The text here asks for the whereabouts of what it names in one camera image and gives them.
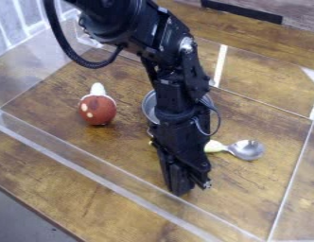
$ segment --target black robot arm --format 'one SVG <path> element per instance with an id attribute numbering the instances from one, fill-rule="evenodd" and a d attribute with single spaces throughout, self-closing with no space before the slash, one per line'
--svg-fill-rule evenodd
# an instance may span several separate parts
<path id="1" fill-rule="evenodd" d="M 199 61 L 190 28 L 151 0 L 65 0 L 81 10 L 80 25 L 100 43 L 117 46 L 109 60 L 92 63 L 70 48 L 64 37 L 56 1 L 44 0 L 57 40 L 69 57 L 88 68 L 111 64 L 127 49 L 141 57 L 156 92 L 149 123 L 169 191 L 182 196 L 198 184 L 211 187 L 212 166 L 204 152 L 211 140 L 210 80 Z"/>

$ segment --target metal spoon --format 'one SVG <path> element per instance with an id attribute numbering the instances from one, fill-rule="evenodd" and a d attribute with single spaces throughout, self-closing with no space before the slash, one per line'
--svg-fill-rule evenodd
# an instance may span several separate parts
<path id="1" fill-rule="evenodd" d="M 216 153 L 222 151 L 227 151 L 239 159 L 251 162 L 262 157 L 265 146 L 254 140 L 242 140 L 230 146 L 224 146 L 220 142 L 211 140 L 206 145 L 206 152 Z"/>

